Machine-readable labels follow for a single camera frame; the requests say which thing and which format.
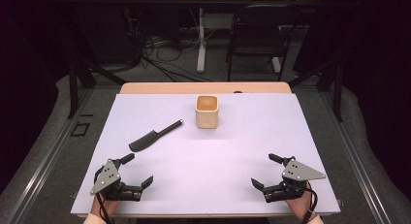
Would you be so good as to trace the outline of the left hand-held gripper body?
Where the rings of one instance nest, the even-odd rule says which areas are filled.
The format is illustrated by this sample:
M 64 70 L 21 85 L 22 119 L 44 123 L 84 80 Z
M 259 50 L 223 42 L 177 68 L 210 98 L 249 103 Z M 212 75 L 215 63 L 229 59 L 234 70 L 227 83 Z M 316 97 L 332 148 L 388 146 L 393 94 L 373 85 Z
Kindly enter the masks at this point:
M 127 160 L 109 159 L 107 163 L 99 169 L 94 178 L 90 195 L 101 195 L 108 201 L 135 201 L 141 199 L 142 189 L 139 186 L 128 186 L 121 181 L 119 168 L 127 163 Z

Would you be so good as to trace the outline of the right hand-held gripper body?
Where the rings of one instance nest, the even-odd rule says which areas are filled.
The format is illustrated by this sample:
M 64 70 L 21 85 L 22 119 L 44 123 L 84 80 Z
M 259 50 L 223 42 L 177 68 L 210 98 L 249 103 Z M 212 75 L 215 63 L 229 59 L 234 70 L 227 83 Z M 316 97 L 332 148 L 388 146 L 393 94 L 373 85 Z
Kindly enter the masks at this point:
M 300 198 L 306 189 L 306 183 L 314 179 L 325 179 L 326 175 L 296 160 L 295 157 L 285 158 L 281 173 L 283 180 L 263 190 L 267 203 L 293 200 Z

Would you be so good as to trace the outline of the black spatula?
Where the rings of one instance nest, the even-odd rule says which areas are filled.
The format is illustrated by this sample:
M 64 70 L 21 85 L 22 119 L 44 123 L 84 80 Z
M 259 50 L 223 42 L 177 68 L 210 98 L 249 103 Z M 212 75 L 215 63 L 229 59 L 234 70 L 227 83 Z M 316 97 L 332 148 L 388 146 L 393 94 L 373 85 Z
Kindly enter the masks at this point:
M 155 130 L 152 130 L 149 133 L 145 134 L 144 136 L 140 137 L 139 139 L 130 143 L 129 148 L 133 152 L 143 151 L 144 149 L 154 144 L 158 139 L 172 132 L 174 129 L 178 128 L 182 124 L 183 124 L 183 120 L 180 119 L 176 121 L 175 123 L 171 124 L 170 126 L 166 127 L 165 129 L 161 130 L 160 132 L 156 132 Z

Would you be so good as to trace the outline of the beige square cup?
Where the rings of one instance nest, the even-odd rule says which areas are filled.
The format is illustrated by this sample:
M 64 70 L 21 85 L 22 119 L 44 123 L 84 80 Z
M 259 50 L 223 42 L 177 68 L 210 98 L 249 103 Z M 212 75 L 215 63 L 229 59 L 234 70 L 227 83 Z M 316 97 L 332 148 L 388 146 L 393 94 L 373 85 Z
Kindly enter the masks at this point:
M 200 95 L 196 101 L 196 125 L 201 129 L 215 129 L 218 126 L 219 101 L 213 95 Z

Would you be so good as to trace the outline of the person's left hand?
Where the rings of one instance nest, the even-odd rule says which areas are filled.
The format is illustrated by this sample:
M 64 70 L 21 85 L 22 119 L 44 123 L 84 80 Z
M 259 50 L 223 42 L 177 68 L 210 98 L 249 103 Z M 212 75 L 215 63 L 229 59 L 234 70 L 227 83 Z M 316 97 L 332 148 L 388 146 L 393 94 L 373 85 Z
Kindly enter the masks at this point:
M 106 201 L 100 194 L 98 194 L 94 198 L 90 212 L 106 219 L 114 214 L 119 205 L 119 201 Z

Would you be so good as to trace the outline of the person's right hand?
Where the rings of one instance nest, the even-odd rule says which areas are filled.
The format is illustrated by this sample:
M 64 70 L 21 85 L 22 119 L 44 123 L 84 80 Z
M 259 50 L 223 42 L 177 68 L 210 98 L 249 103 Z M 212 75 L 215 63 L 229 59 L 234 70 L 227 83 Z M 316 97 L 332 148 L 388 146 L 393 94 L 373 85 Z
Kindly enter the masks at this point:
M 311 220 L 317 217 L 317 214 L 314 211 L 311 211 L 312 195 L 310 190 L 310 184 L 306 183 L 306 191 L 300 198 L 286 200 L 286 204 L 291 212 L 303 224 L 308 224 Z

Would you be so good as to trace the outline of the black metal stand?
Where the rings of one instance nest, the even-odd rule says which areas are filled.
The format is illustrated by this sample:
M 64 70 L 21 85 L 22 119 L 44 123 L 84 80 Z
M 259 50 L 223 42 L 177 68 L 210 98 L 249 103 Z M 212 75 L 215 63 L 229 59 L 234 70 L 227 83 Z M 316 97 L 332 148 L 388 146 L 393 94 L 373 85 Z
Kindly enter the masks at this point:
M 76 64 L 72 63 L 69 70 L 69 87 L 70 87 L 70 112 L 68 117 L 72 118 L 79 108 L 78 98 L 78 79 Z
M 342 94 L 343 68 L 340 64 L 335 68 L 334 92 L 333 92 L 333 113 L 339 122 L 341 117 L 341 94 Z

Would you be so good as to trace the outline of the black chair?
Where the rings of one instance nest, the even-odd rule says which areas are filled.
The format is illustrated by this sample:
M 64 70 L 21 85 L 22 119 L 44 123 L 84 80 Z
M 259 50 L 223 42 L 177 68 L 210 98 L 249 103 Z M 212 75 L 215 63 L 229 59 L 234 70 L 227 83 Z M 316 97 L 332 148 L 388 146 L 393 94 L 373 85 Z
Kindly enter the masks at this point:
M 232 19 L 226 62 L 227 81 L 232 78 L 233 57 L 280 58 L 278 79 L 282 79 L 293 33 L 301 11 L 293 6 L 251 4 L 239 8 Z

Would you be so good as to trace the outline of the metal floor rail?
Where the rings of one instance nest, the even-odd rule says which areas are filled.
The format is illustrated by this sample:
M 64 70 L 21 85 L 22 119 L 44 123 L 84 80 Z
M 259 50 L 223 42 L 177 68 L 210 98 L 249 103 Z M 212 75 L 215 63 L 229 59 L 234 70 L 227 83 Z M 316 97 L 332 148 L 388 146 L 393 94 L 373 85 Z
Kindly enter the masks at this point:
M 333 112 L 332 98 L 327 92 L 320 92 L 320 97 L 326 105 L 327 112 L 331 116 L 333 125 L 336 127 L 338 135 L 342 140 L 342 148 L 345 152 L 346 158 L 349 161 L 350 167 L 353 170 L 376 224 L 392 224 L 392 221 L 387 214 L 380 197 L 377 195 L 375 187 L 372 184 L 363 163 L 361 162 L 359 154 L 356 151 L 344 124 L 337 119 Z
M 71 209 L 95 148 L 98 114 L 95 92 L 85 90 L 73 118 L 45 134 L 47 153 L 22 191 L 5 224 L 81 224 Z

